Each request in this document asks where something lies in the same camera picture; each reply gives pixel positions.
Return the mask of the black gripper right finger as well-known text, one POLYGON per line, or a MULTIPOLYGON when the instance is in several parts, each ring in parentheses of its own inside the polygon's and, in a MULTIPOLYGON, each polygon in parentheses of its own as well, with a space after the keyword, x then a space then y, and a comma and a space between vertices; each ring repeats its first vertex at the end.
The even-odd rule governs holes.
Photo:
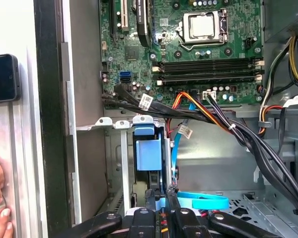
POLYGON ((170 187, 166 192, 166 215, 171 238, 278 238, 279 236, 252 225, 241 218, 216 211, 206 218, 192 209, 182 208, 180 192, 170 187))

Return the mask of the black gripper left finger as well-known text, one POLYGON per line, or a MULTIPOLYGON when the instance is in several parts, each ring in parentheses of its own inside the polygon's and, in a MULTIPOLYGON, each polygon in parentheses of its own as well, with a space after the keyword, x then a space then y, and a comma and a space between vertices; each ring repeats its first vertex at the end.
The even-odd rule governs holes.
POLYGON ((106 211, 64 232, 66 238, 154 238, 156 206, 153 189, 145 192, 145 207, 129 209, 125 217, 106 211))

